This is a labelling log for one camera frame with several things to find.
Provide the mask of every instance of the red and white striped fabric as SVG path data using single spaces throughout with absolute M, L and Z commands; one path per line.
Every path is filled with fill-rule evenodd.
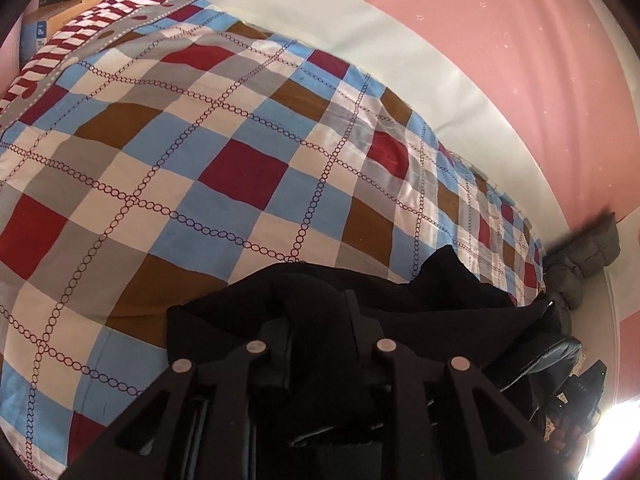
M 40 81 L 79 46 L 105 27 L 140 7 L 163 3 L 165 0 L 104 0 L 68 22 L 31 58 L 0 99 L 0 112 L 21 95 L 28 97 Z

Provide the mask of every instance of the bedsheet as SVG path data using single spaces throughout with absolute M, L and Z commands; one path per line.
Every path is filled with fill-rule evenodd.
M 205 0 L 133 9 L 0 114 L 0 425 L 56 478 L 167 366 L 164 313 L 275 262 L 529 303 L 513 202 L 391 89 Z

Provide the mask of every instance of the metal pin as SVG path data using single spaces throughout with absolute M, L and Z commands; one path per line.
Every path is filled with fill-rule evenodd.
M 376 347 L 381 352 L 393 352 L 398 345 L 393 339 L 381 339 L 376 343 Z
M 454 370 L 457 370 L 459 372 L 466 372 L 471 367 L 471 363 L 466 357 L 458 356 L 454 357 L 451 360 L 451 366 Z
M 171 365 L 172 370 L 177 374 L 184 374 L 191 370 L 191 361 L 188 359 L 178 359 Z
M 249 354 L 261 354 L 267 349 L 267 344 L 264 341 L 260 341 L 259 339 L 255 341 L 249 341 L 246 344 L 246 350 Z

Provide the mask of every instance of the black cloth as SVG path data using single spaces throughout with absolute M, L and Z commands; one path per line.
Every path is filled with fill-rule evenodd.
M 292 397 L 274 413 L 273 431 L 290 440 L 322 427 L 367 424 L 374 403 L 356 372 L 345 290 L 355 291 L 362 315 L 379 320 L 385 337 L 440 362 L 467 357 L 529 418 L 579 354 L 580 343 L 560 335 L 546 299 L 515 308 L 507 293 L 480 283 L 445 246 L 405 284 L 306 263 L 259 270 L 171 307 L 169 360 L 222 359 L 254 339 L 265 321 L 286 315 L 293 333 Z

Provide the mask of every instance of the black fabric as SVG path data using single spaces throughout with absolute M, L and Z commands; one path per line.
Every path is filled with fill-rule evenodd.
M 169 309 L 169 359 L 221 359 L 254 339 L 265 321 L 286 315 L 293 330 L 292 397 L 274 409 L 278 438 L 367 424 L 374 403 L 356 372 L 345 290 L 355 291 L 361 313 L 379 320 L 386 337 L 417 355 L 441 362 L 463 355 L 489 371 L 499 387 L 517 384 L 510 396 L 527 417 L 561 386 L 580 348 L 559 334 L 547 300 L 515 308 L 505 292 L 480 283 L 446 246 L 406 284 L 306 263 L 262 269 Z

